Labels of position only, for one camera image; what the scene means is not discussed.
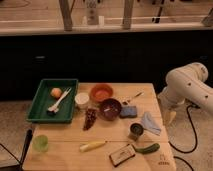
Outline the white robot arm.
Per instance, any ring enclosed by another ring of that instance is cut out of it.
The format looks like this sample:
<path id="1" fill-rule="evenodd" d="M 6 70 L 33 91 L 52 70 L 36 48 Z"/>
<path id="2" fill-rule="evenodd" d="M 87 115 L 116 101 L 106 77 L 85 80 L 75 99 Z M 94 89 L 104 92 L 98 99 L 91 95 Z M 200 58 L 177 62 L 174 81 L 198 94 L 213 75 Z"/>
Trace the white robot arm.
<path id="1" fill-rule="evenodd" d="M 161 106 L 164 125 L 176 116 L 174 109 L 189 100 L 209 114 L 213 114 L 213 88 L 205 84 L 208 70 L 199 62 L 187 64 L 169 71 L 166 86 L 157 98 Z"/>

